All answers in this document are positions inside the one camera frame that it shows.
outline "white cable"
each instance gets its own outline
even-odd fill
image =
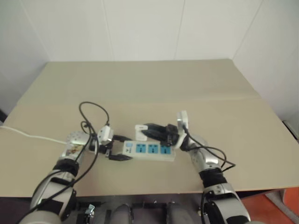
[[[59,140],[56,140],[56,139],[51,139],[51,138],[47,138],[47,137],[43,137],[43,136],[38,136],[38,135],[30,135],[30,134],[27,134],[25,132],[22,132],[22,131],[19,131],[15,128],[12,128],[12,127],[7,127],[7,126],[0,126],[0,128],[3,128],[3,129],[7,129],[7,130],[10,130],[10,131],[14,131],[14,132],[17,132],[19,134],[22,134],[28,138],[35,138],[35,139],[43,139],[43,140],[48,140],[48,141],[53,141],[53,142],[57,142],[57,143],[60,143],[60,144],[66,144],[65,141],[59,141]]]

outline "white wall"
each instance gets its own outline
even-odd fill
[[[47,61],[231,58],[281,119],[299,111],[297,0],[0,1],[0,108]]]

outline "power strip switch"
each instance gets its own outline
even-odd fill
[[[174,161],[176,157],[171,147],[161,146],[158,141],[125,141],[122,154],[152,161]]]

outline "blue outlet socket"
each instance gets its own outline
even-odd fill
[[[158,153],[158,145],[149,144],[148,152],[149,153]]]
[[[161,146],[161,154],[171,154],[171,148],[167,146]]]
[[[145,153],[146,152],[146,145],[145,144],[137,144],[136,145],[136,152],[137,153]]]

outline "beige table surface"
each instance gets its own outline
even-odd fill
[[[134,137],[135,124],[176,124],[187,110],[190,132],[235,162],[225,177],[237,191],[299,186],[299,147],[231,60],[48,63],[5,122],[58,140],[80,130],[78,105],[104,106],[116,134]],[[85,107],[99,129],[101,110]],[[0,196],[31,196],[64,145],[0,129]],[[80,172],[93,158],[85,154]],[[109,161],[100,156],[75,185],[78,196],[201,192],[187,153],[174,162]]]

